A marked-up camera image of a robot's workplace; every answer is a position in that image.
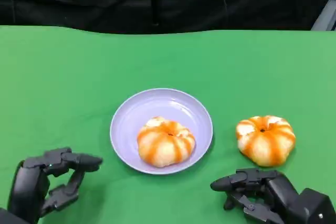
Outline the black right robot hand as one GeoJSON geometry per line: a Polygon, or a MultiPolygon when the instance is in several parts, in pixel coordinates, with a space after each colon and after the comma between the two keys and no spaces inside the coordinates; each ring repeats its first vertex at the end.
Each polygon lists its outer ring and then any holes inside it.
{"type": "Polygon", "coordinates": [[[226,193],[223,208],[243,210],[257,223],[288,223],[289,206],[299,196],[290,180],[277,170],[238,169],[210,184],[226,193]]]}

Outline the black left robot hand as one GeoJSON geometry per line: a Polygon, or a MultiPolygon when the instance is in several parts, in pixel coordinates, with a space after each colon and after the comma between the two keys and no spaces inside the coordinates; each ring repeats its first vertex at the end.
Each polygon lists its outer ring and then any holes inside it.
{"type": "Polygon", "coordinates": [[[84,153],[74,153],[71,148],[57,148],[41,156],[21,161],[16,169],[7,210],[26,223],[37,223],[53,211],[61,211],[79,197],[79,187],[85,173],[95,172],[103,159],[84,153]],[[48,176],[59,177],[72,173],[66,184],[50,190],[48,176]]]}

